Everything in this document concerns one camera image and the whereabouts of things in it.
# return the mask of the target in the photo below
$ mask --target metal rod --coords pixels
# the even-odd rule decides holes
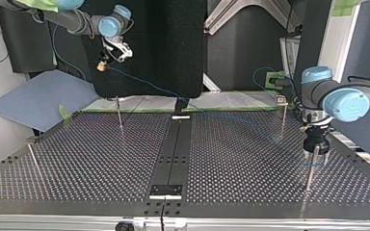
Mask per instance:
[[[33,151],[32,145],[30,143],[28,143],[28,148],[29,148],[29,152],[31,153],[33,162],[35,163],[35,165],[38,166],[39,165],[38,160],[36,159],[35,152]]]
[[[119,97],[116,96],[116,106],[117,106],[117,112],[119,114],[119,127],[122,127],[122,119],[121,119],[121,111],[120,111],[120,106],[119,106]]]
[[[312,178],[313,178],[313,175],[314,175],[315,164],[317,163],[318,153],[319,152],[320,152],[320,146],[317,145],[314,148],[313,158],[312,158],[311,165],[310,165],[310,172],[308,173],[307,185],[305,187],[305,190],[306,191],[309,191],[310,190],[311,181],[312,181]]]

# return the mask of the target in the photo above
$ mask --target vertical pin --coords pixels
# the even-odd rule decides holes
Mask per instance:
[[[117,112],[119,114],[119,127],[122,128],[122,119],[121,119],[121,111],[120,111],[119,97],[118,96],[116,96],[116,107],[117,107]]]
[[[314,148],[313,158],[312,158],[311,165],[310,165],[310,172],[308,173],[307,185],[305,187],[306,191],[310,190],[312,178],[313,178],[313,175],[314,175],[315,164],[317,163],[319,152],[320,152],[320,146],[317,145]]]

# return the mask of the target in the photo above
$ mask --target black mount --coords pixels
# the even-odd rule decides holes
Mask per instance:
[[[307,138],[304,140],[304,150],[307,152],[314,152],[315,147],[320,146],[319,155],[326,155],[330,152],[330,142],[326,135],[330,132],[329,125],[311,126],[305,133]]]

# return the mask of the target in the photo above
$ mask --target metal bracket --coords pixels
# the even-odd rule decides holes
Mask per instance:
[[[205,22],[205,33],[213,36],[228,20],[248,6],[258,6],[266,10],[284,28],[287,25],[290,4],[287,0],[222,0]],[[291,13],[288,28],[293,32],[301,21],[294,12]]]
[[[123,38],[121,36],[113,37],[113,38],[105,38],[108,42],[103,42],[103,46],[109,50],[110,52],[114,51],[117,48],[122,55],[120,55],[116,61],[119,63],[123,63],[125,60],[133,57],[133,51],[129,47],[126,42],[123,42]]]
[[[180,200],[182,198],[182,188],[181,185],[154,185],[149,198]]]
[[[207,76],[205,73],[203,73],[203,84],[214,93],[220,93],[221,89]]]

